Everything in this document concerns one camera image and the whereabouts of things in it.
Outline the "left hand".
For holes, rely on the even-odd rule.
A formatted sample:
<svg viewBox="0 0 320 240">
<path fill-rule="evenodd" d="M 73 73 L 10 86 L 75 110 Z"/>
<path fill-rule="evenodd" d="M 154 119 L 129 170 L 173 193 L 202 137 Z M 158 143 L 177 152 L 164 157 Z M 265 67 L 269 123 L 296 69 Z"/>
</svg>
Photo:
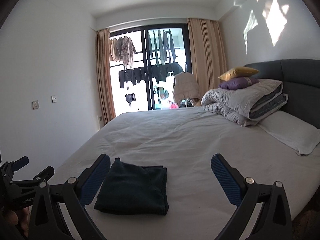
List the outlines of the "left hand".
<svg viewBox="0 0 320 240">
<path fill-rule="evenodd" d="M 7 211 L 5 213 L 6 221 L 13 226 L 20 225 L 25 237 L 29 237 L 29 222 L 30 222 L 30 210 L 29 207 L 25 207 L 22 211 L 18 212 L 18 216 L 14 211 Z"/>
</svg>

